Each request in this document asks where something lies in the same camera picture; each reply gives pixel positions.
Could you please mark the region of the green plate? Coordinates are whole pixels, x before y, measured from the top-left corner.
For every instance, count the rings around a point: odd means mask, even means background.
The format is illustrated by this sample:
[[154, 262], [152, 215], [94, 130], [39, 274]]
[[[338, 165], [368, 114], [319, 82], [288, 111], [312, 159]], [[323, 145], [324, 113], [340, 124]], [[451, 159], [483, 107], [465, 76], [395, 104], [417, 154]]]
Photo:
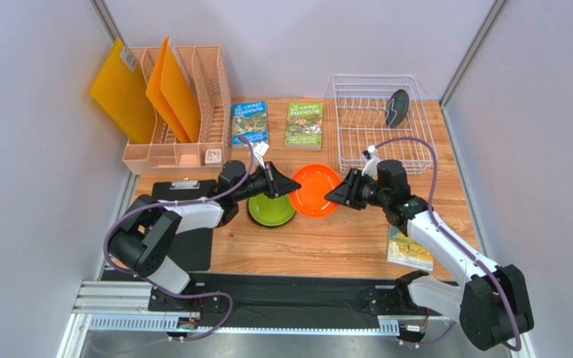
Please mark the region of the green plate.
[[257, 195], [248, 199], [247, 212], [250, 218], [271, 223], [285, 222], [293, 218], [296, 213], [288, 196], [271, 199], [265, 195]]

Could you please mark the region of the orange plate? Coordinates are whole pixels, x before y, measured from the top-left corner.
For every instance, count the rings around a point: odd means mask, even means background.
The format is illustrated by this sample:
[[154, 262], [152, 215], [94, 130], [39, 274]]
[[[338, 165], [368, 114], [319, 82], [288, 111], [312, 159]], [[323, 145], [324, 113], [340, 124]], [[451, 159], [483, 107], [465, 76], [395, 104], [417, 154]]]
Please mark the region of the orange plate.
[[310, 219], [321, 219], [337, 209], [338, 204], [325, 198], [341, 181], [330, 166], [307, 164], [298, 169], [292, 179], [301, 185], [300, 189], [289, 194], [297, 213]]

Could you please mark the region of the red floral plate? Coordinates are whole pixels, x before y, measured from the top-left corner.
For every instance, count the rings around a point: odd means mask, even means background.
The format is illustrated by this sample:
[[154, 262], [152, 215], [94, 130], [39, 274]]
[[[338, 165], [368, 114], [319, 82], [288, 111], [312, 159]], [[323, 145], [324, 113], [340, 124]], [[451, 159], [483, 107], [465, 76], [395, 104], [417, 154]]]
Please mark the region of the red floral plate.
[[259, 222], [253, 218], [251, 218], [251, 222], [259, 227], [265, 227], [265, 228], [278, 228], [278, 227], [283, 227], [286, 224], [289, 224], [292, 221], [292, 218], [290, 220], [287, 220], [285, 222]]

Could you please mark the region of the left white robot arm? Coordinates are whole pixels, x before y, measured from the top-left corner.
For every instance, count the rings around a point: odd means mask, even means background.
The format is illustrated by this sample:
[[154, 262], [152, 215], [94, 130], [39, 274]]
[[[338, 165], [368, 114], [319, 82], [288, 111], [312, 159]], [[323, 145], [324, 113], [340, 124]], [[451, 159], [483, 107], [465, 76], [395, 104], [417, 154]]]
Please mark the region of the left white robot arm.
[[141, 195], [104, 238], [106, 261], [173, 297], [181, 297], [191, 277], [168, 253], [179, 233], [227, 225], [239, 212], [240, 201], [265, 195], [276, 199], [301, 184], [281, 174], [272, 162], [247, 166], [230, 160], [206, 196], [189, 201], [158, 201]]

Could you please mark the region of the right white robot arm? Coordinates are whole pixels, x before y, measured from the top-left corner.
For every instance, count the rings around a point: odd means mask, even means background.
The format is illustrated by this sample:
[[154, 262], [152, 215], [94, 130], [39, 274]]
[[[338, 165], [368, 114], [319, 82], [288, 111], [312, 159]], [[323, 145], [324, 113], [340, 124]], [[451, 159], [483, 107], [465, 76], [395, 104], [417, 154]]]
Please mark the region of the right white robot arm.
[[395, 285], [405, 304], [451, 319], [481, 351], [532, 330], [522, 271], [497, 264], [454, 233], [426, 200], [411, 192], [400, 161], [380, 161], [376, 170], [372, 177], [351, 169], [325, 199], [355, 210], [380, 207], [392, 226], [426, 248], [456, 281], [452, 286], [423, 271], [400, 277]]

